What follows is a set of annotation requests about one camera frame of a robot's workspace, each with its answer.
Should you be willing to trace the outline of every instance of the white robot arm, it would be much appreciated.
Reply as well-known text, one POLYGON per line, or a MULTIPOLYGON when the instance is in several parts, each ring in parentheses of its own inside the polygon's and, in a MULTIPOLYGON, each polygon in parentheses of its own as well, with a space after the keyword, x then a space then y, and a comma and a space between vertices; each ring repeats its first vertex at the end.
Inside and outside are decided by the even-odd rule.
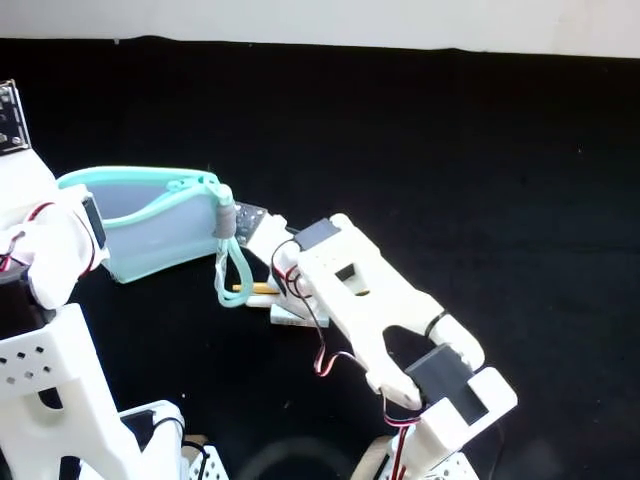
POLYGON ((108 257, 105 234, 87 189, 59 190, 31 149, 13 82, 0 83, 0 178, 0 447, 12 478, 57 480, 72 455, 81 480, 181 480, 180 411, 156 402, 119 414, 84 315, 67 305, 108 257), (134 417, 149 423, 143 452, 134 417))
MULTIPOLYGON (((484 352, 475 337, 407 282, 346 215, 334 215, 295 236, 285 226, 283 219, 267 216, 246 245, 271 262, 269 283, 281 291, 271 296, 272 315, 284 309, 306 317, 301 324, 307 325, 330 317, 350 341, 371 388, 418 411, 411 420, 392 423, 410 428, 401 432, 403 448, 398 449, 399 438, 391 445, 402 450, 402 474, 399 466, 393 473, 390 465, 384 475, 424 478, 515 407, 517 397, 499 372, 482 369, 484 352), (383 338, 392 325, 427 335, 436 348, 402 371, 383 338)), ((260 297, 252 302, 259 305, 260 297)))

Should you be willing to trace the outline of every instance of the white plastic part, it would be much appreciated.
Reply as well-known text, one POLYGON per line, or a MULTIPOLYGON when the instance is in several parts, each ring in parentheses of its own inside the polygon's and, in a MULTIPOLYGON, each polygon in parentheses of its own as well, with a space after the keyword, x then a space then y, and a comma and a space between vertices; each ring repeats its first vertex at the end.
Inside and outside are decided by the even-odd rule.
POLYGON ((293 238, 285 227, 287 221, 280 215, 265 214, 258 228, 247 240, 245 248, 267 266, 271 265, 271 256, 282 242, 293 238))
POLYGON ((51 170, 32 149, 1 160, 0 231, 23 220, 24 212, 58 192, 51 170))
POLYGON ((401 459, 407 467, 405 478, 423 478, 518 403, 515 392, 495 368, 481 370, 467 383, 487 413, 468 425, 448 398, 428 408, 405 440, 401 459))
MULTIPOLYGON (((209 458, 204 466, 204 474, 202 480, 229 480, 220 455, 213 445, 205 445, 204 450, 209 454, 209 458)), ((189 467, 189 480, 199 480, 200 469, 202 468, 202 453, 191 462, 189 467)))
MULTIPOLYGON (((165 418, 175 418, 184 425, 184 418, 174 404, 166 400, 149 403, 120 413, 120 418, 128 415, 152 411, 153 423, 165 418)), ((153 437, 142 452, 144 478, 162 480, 182 480, 186 476, 186 466, 180 453, 182 426, 175 421, 164 422, 154 431, 153 437)), ((110 480, 101 477, 90 465, 81 464, 78 480, 110 480)))
POLYGON ((120 421, 78 305, 45 327, 0 342, 0 447, 14 480, 57 479, 60 458, 82 458, 106 479, 139 480, 142 456, 120 421), (41 390, 56 388, 61 410, 41 390))
MULTIPOLYGON (((381 474, 380 480, 386 480, 393 473, 393 458, 389 458, 381 474)), ((430 470, 422 477, 411 477, 407 473, 403 480, 480 480, 473 467, 467 460, 467 456, 462 452, 456 452, 447 458, 440 465, 430 470)))
MULTIPOLYGON (((295 313, 291 313, 279 305, 273 304, 271 305, 271 311, 269 312, 269 319, 271 323, 274 325, 289 325, 296 327, 316 327, 313 319, 309 318, 309 316, 299 316, 295 313)), ((316 320, 318 320, 318 325, 321 328, 329 327, 329 318, 326 315, 316 315, 316 320)))
POLYGON ((443 307, 405 280, 343 214, 331 217, 338 233, 301 252, 298 267, 322 309, 349 339, 367 370, 374 391, 407 408, 422 406, 413 381, 389 357, 383 332, 400 325, 424 335, 443 307), (342 282, 335 273, 352 265, 356 279, 342 282), (362 289, 369 293, 356 294, 362 289))
POLYGON ((31 292, 48 310, 67 303, 78 277, 97 268, 109 256, 106 248, 100 249, 97 245, 82 206, 89 195, 82 185, 55 190, 27 212, 23 210, 20 223, 0 233, 0 251, 7 251, 11 239, 23 232, 12 256, 30 265, 31 292), (46 203, 51 205, 37 212, 33 220, 26 221, 38 206, 46 203))

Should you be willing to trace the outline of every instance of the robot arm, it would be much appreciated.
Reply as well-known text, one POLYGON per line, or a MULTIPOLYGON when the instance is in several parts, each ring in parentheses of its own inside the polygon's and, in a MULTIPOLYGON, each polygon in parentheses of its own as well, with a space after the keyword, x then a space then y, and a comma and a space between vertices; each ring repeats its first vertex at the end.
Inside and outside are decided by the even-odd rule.
MULTIPOLYGON (((350 341, 372 390, 421 411, 406 432, 403 478, 423 478, 516 405, 515 393, 498 371, 482 369, 484 352, 475 337, 402 277, 345 215, 317 222, 295 236, 284 233, 282 219, 263 222, 247 248, 262 252, 258 256, 263 260, 265 246, 274 249, 269 282, 281 293, 271 296, 272 304, 298 316, 330 317, 350 341), (284 279, 278 281, 278 275, 284 279), (402 371, 383 339, 392 325, 427 335, 436 348, 402 371)), ((397 449, 398 441, 393 445, 397 449)))
POLYGON ((28 265, 34 299, 55 310, 67 303, 78 278, 108 258, 108 251, 86 188, 55 191, 32 205, 22 222, 0 232, 0 252, 6 253, 0 271, 28 265))

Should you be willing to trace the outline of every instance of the hole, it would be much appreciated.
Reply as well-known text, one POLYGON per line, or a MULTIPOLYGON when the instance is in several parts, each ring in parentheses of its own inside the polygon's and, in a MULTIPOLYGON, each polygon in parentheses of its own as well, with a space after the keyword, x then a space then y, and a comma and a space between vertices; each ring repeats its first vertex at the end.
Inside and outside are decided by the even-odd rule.
POLYGON ((42 390, 38 392, 38 397, 40 397, 40 401, 46 407, 52 408, 54 410, 62 409, 62 400, 60 399, 60 395, 58 395, 58 390, 55 388, 50 388, 48 390, 42 390))

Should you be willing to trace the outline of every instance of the gray connector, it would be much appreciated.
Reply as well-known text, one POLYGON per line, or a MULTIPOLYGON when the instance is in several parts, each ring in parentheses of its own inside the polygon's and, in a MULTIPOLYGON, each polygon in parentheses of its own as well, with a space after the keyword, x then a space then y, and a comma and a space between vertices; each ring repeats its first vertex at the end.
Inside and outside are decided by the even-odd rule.
POLYGON ((0 156, 30 147, 18 89, 13 80, 0 82, 0 156))
POLYGON ((218 205, 216 207, 216 228, 213 236, 221 240, 233 238, 236 234, 236 205, 218 205))

